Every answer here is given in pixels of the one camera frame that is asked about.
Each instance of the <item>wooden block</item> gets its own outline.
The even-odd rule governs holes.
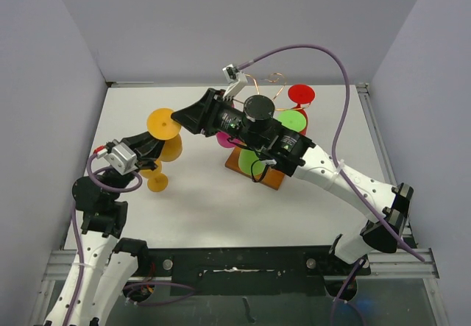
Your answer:
[[[250,175],[247,175],[243,173],[240,168],[238,167],[238,156],[241,154],[241,149],[238,147],[234,147],[233,152],[230,154],[229,158],[226,161],[226,168],[229,168],[230,170],[237,171],[239,174],[244,175],[245,177],[250,178]],[[285,174],[283,174],[281,171],[274,170],[274,169],[268,169],[265,178],[261,182],[261,184],[264,184],[268,186],[269,188],[273,188],[274,190],[278,190],[281,186],[281,183],[283,182],[283,179],[285,177]]]

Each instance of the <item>white wall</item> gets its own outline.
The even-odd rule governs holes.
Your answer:
[[[290,43],[330,47],[368,81],[416,0],[63,0],[109,81],[221,83],[222,67]],[[328,57],[291,51],[250,69],[341,82]]]
[[[0,317],[25,325],[105,83],[61,0],[0,0]]]
[[[452,325],[470,323],[471,0],[418,0],[372,81],[414,235],[436,256]]]

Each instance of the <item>pink disc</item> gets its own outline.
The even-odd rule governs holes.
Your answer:
[[[216,139],[221,147],[224,148],[234,148],[236,145],[234,143],[227,142],[227,139],[230,136],[226,132],[218,132],[216,133]]]

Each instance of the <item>colorful toy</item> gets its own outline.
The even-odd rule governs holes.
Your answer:
[[[142,177],[147,179],[147,188],[152,192],[161,192],[169,185],[168,177],[162,173],[162,162],[173,162],[183,151],[182,138],[179,135],[181,126],[173,121],[172,109],[161,108],[152,112],[147,119],[147,130],[152,137],[165,141],[159,158],[155,161],[155,170],[141,170]]]
[[[274,75],[279,77],[277,79],[268,79],[269,82],[274,83],[277,82],[280,77],[285,78],[282,74],[279,73],[272,74],[271,76]],[[257,80],[250,75],[246,76],[253,79],[257,94],[260,94]],[[275,97],[273,97],[273,101],[281,94],[285,86],[286,79],[285,85],[277,92]],[[291,86],[288,90],[288,97],[297,105],[292,109],[276,109],[275,111],[280,112],[277,120],[281,122],[283,126],[288,127],[290,130],[305,135],[308,129],[308,114],[304,111],[304,109],[311,105],[315,96],[316,94],[314,93],[314,90],[308,85]],[[227,133],[224,132],[218,132],[216,134],[216,139],[220,146],[224,148],[233,148],[231,155],[225,163],[226,168],[237,171],[244,176],[251,177],[253,180],[262,179],[261,176],[263,175],[265,164],[259,161],[257,155],[253,151],[241,148],[244,146],[243,143],[237,143],[234,139],[231,139]],[[261,182],[270,188],[278,190],[284,176],[285,174],[279,171],[268,169]]]

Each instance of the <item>wire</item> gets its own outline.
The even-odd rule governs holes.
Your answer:
[[[250,147],[248,147],[248,146],[244,146],[243,144],[240,144],[240,143],[238,143],[238,142],[233,142],[233,140],[235,140],[234,137],[229,137],[229,138],[227,139],[227,142],[233,144],[234,146],[236,146],[236,147],[238,147],[238,148],[240,148],[240,149],[247,149],[248,151],[251,151],[251,150],[252,150],[252,149],[251,149]]]
[[[290,49],[315,49],[315,50],[320,50],[321,52],[324,52],[325,54],[328,54],[330,57],[334,59],[334,61],[337,63],[337,65],[340,68],[341,74],[344,78],[345,82],[345,103],[344,103],[344,109],[342,110],[339,125],[337,127],[336,133],[333,136],[333,141],[332,141],[332,159],[333,163],[335,166],[338,168],[339,167],[339,160],[337,159],[337,142],[339,141],[339,136],[342,127],[344,126],[345,118],[347,117],[347,111],[348,111],[348,105],[350,103],[350,81],[348,79],[347,75],[347,70],[345,70],[345,67],[343,63],[341,63],[340,59],[332,53],[329,49],[323,47],[323,46],[318,46],[314,44],[293,44],[293,45],[288,45],[288,46],[283,46],[278,49],[271,50],[270,52],[267,52],[265,54],[260,55],[259,57],[256,57],[253,60],[247,61],[245,63],[242,63],[237,67],[239,71],[244,70],[245,68],[253,65],[254,63],[271,56],[273,54],[277,54],[278,52],[283,52],[285,50],[290,50]],[[345,179],[347,184],[351,187],[353,192],[358,196],[358,198],[368,207],[368,209],[371,211],[372,214],[375,215],[376,219],[384,226],[384,228],[391,234],[394,239],[396,239],[399,247],[401,249],[404,249],[406,252],[409,254],[413,255],[415,258],[417,258],[419,261],[425,262],[425,259],[420,256],[418,253],[416,253],[409,245],[407,245],[396,232],[389,226],[389,224],[384,220],[383,216],[381,213],[377,212],[376,209],[369,203],[369,201],[363,196],[363,194],[357,189],[356,185],[350,180],[350,178],[345,174],[343,170],[340,171],[340,175]]]
[[[111,191],[110,189],[113,189],[112,192],[131,192],[134,190],[137,190],[139,187],[142,185],[142,177],[138,174],[133,172],[134,176],[138,178],[138,184],[131,187],[131,188],[123,188],[123,189],[118,189],[118,188],[112,188],[111,186],[103,184],[101,181],[99,181],[96,178],[96,175],[105,171],[109,167],[106,168],[101,168],[95,172],[91,171],[91,162],[96,158],[97,154],[93,153],[87,160],[87,173],[88,176],[90,177],[91,181],[95,183],[95,185],[98,185],[100,188],[103,188],[104,190]],[[83,273],[84,273],[84,263],[85,263],[85,256],[83,254],[83,245],[82,245],[82,239],[80,238],[80,233],[79,233],[79,226],[77,224],[77,215],[76,215],[76,210],[75,206],[72,206],[71,209],[71,218],[72,218],[72,229],[74,231],[74,237],[75,237],[75,242],[77,244],[77,254],[79,255],[79,275],[77,276],[77,283],[75,284],[75,289],[74,293],[72,294],[71,301],[68,305],[67,312],[65,313],[64,321],[62,323],[63,326],[68,326],[68,322],[71,318],[72,311],[75,308],[75,303],[77,302],[77,298],[79,296],[80,288],[82,287],[82,280],[83,280]]]
[[[79,275],[77,277],[77,283],[75,284],[75,289],[74,289],[74,293],[72,294],[71,301],[68,304],[68,309],[67,309],[67,312],[65,313],[62,326],[68,326],[68,321],[71,319],[72,311],[74,310],[74,307],[75,307],[75,302],[77,301],[77,298],[79,297],[80,287],[82,287],[82,279],[83,279],[83,272],[84,272],[83,264],[85,263],[85,256],[83,255],[82,239],[80,238],[80,234],[79,234],[79,226],[77,224],[75,206],[72,206],[71,210],[72,210],[72,228],[74,230],[74,237],[77,243],[77,253],[79,254],[80,265],[79,265]]]
[[[257,80],[255,79],[255,77],[254,77],[254,76],[251,76],[250,74],[245,74],[245,75],[246,75],[247,77],[250,77],[250,78],[253,80],[253,82],[254,82],[254,84],[255,84],[255,89],[257,90],[257,94],[260,94],[260,91],[258,90],[258,83],[257,83]]]
[[[280,72],[274,72],[272,74],[270,74],[268,76],[267,79],[265,79],[266,81],[270,82],[270,83],[276,83],[280,80],[280,78],[278,77],[277,79],[270,79],[271,76],[281,76],[284,80],[285,80],[285,84],[280,88],[280,90],[278,91],[278,93],[276,93],[276,95],[273,97],[273,101],[275,101],[275,99],[281,94],[281,92],[283,92],[283,89],[285,88],[286,84],[288,83],[288,81],[286,80],[286,77],[284,74],[281,74]]]
[[[124,291],[126,291],[127,289],[134,290],[135,287],[146,286],[146,285],[150,285],[150,286],[171,286],[171,287],[175,287],[175,288],[188,289],[191,292],[186,294],[186,295],[183,295],[181,297],[178,297],[176,299],[173,299],[173,300],[166,300],[165,302],[147,302],[147,303],[139,302],[138,306],[154,307],[154,306],[162,306],[162,305],[173,304],[174,302],[180,302],[180,301],[188,299],[189,297],[192,297],[193,295],[196,294],[196,289],[195,288],[187,286],[185,284],[179,284],[179,283],[173,283],[173,282],[161,282],[161,281],[155,281],[155,282],[150,281],[150,282],[139,282],[139,283],[128,284],[127,286],[125,286],[123,288],[123,290]]]
[[[347,279],[344,281],[344,284],[342,284],[339,292],[337,293],[335,299],[333,300],[332,309],[330,309],[330,326],[333,326],[333,317],[335,316],[337,305],[339,301],[341,300],[340,299],[341,295],[344,293],[344,290],[346,289],[346,287],[348,287],[350,283],[354,280],[356,274],[358,273],[360,268],[364,266],[365,263],[366,263],[366,260],[362,258],[359,258],[356,261],[354,267],[352,268],[352,271],[348,275]],[[360,311],[355,306],[353,305],[350,305],[350,306],[352,306],[360,314],[361,321],[364,322],[363,315],[361,315]]]
[[[257,162],[261,162],[260,159],[257,159],[256,161],[254,161],[252,163],[252,165],[250,166],[250,176],[252,177],[252,181],[254,183],[261,183],[263,181],[263,179],[265,179],[265,176],[266,176],[266,173],[268,172],[268,166],[265,165],[265,168],[263,169],[262,171],[262,175],[258,178],[258,179],[255,179],[255,175],[253,174],[253,166],[257,163]]]
[[[90,177],[90,180],[96,185],[98,186],[99,188],[102,188],[103,190],[106,190],[106,191],[109,191],[109,192],[116,192],[116,193],[124,193],[124,192],[131,192],[131,191],[134,191],[134,190],[137,190],[138,188],[141,187],[142,185],[142,177],[139,175],[139,173],[135,172],[135,171],[132,171],[132,175],[134,175],[134,177],[136,179],[138,179],[138,183],[135,184],[133,187],[130,187],[130,188],[114,188],[113,186],[108,186],[108,185],[105,185],[104,183],[102,183],[100,180],[98,180],[98,178],[96,177],[97,174],[109,169],[110,167],[105,167],[105,168],[101,168],[100,170],[98,171],[95,171],[93,172],[91,170],[91,163],[93,162],[93,160],[96,158],[97,154],[96,153],[93,153],[87,160],[87,173],[88,173],[88,176]]]
[[[154,274],[155,274],[155,263],[152,262],[150,265],[149,273],[147,277],[145,277],[143,280],[144,281],[152,280],[152,278],[154,277]],[[152,293],[152,291],[150,290],[150,286],[146,286],[146,288]]]
[[[361,324],[363,326],[366,326],[367,325],[366,320],[365,320],[363,314],[361,313],[360,309],[358,309],[358,307],[355,304],[351,303],[351,302],[348,302],[347,305],[350,306],[354,311],[356,311],[356,313],[358,314],[358,316],[361,319]]]
[[[304,107],[292,107],[292,108],[289,108],[289,109],[275,109],[275,111],[304,110],[304,109],[309,108],[310,105],[311,105],[311,103],[309,103],[308,105],[306,105]]]

